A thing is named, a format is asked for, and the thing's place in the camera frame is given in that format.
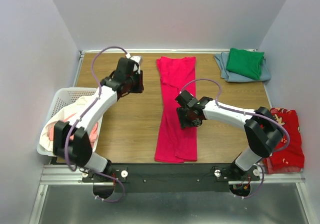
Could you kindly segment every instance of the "blue cloth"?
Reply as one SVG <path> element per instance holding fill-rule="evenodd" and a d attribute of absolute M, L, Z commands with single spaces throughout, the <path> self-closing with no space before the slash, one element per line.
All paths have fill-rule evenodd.
<path fill-rule="evenodd" d="M 253 80 L 248 77 L 244 77 L 237 73 L 232 73 L 226 70 L 227 61 L 228 61 L 229 53 L 222 52 L 221 54 L 215 54 L 214 59 L 218 64 L 218 67 L 221 71 L 220 78 L 224 78 L 226 82 L 236 82 L 236 83 L 245 83 L 245 82 L 259 82 L 259 81 L 268 81 L 271 79 L 271 74 L 267 68 L 266 60 L 264 59 L 261 64 L 261 76 L 260 80 Z"/>

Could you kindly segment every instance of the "folded green towel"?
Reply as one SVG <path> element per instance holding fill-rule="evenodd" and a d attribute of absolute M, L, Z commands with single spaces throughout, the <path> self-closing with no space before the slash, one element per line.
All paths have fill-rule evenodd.
<path fill-rule="evenodd" d="M 242 76 L 259 80 L 264 52 L 250 52 L 243 49 L 230 49 L 226 69 Z"/>

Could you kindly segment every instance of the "pink pants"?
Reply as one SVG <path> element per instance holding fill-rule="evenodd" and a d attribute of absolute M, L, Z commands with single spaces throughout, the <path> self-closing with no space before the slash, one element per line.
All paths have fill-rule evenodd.
<path fill-rule="evenodd" d="M 195 57 L 171 59 L 161 57 L 156 61 L 160 72 L 163 113 L 154 159 L 158 162 L 183 163 L 197 160 L 197 129 L 180 128 L 175 98 L 181 88 L 196 78 Z M 195 83 L 187 87 L 196 96 Z"/>

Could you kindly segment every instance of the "robotic arm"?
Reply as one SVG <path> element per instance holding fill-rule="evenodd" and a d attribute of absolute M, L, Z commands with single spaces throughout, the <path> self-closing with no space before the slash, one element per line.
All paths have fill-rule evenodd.
<path fill-rule="evenodd" d="M 69 140 L 68 155 L 72 163 L 96 172 L 110 175 L 112 173 L 111 161 L 92 152 L 88 133 L 91 132 L 99 118 L 121 97 L 129 93 L 142 93 L 143 72 L 140 69 L 141 56 L 120 58 L 116 70 L 101 82 L 101 92 L 97 89 L 92 102 L 84 107 L 86 114 L 80 118 L 75 115 L 68 122 L 58 121 L 54 126 L 53 153 L 65 158 L 65 143 L 67 133 L 72 125 L 76 126 L 72 132 L 73 140 Z"/>
<path fill-rule="evenodd" d="M 283 134 L 274 123 L 245 114 L 257 113 L 274 119 L 266 108 L 260 107 L 258 110 L 242 109 L 221 104 L 208 97 L 197 100 L 186 90 L 181 92 L 175 100 L 181 106 L 177 109 L 177 114 L 182 129 L 185 127 L 198 127 L 203 120 L 222 121 L 244 129 L 249 147 L 232 162 L 230 170 L 228 170 L 229 173 L 226 175 L 231 176 L 233 179 L 244 176 L 254 164 L 262 158 L 269 157 L 283 137 Z"/>

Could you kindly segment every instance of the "wall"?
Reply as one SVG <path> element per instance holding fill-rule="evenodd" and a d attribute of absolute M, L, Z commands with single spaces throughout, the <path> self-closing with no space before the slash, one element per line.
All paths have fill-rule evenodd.
<path fill-rule="evenodd" d="M 78 49 L 52 0 L 0 0 L 0 223 L 25 224 L 44 160 L 36 144 Z"/>
<path fill-rule="evenodd" d="M 272 74 L 272 80 L 266 88 L 273 106 L 297 110 L 306 157 L 306 184 L 318 215 L 319 7 L 320 0 L 287 0 L 260 46 L 260 50 L 265 51 Z"/>
<path fill-rule="evenodd" d="M 258 48 L 285 0 L 53 0 L 81 50 Z"/>

